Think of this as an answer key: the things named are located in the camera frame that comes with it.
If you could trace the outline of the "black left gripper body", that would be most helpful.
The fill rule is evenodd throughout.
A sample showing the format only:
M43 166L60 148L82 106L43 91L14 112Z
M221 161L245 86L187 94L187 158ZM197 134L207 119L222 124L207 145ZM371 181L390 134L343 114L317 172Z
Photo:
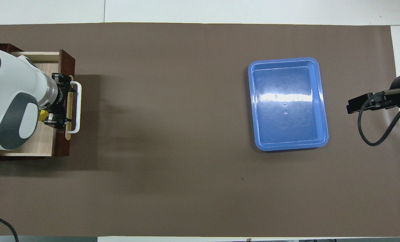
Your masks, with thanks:
M51 113L55 115L66 115L66 99L69 92L74 92L71 84L58 84L58 92L51 105Z

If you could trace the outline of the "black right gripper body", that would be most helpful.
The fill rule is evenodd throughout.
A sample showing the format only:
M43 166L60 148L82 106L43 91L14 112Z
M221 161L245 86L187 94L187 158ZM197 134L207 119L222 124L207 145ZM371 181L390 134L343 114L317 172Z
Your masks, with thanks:
M393 94L388 94L387 91L373 92L371 94L371 110L391 109L397 107L397 104L390 100Z

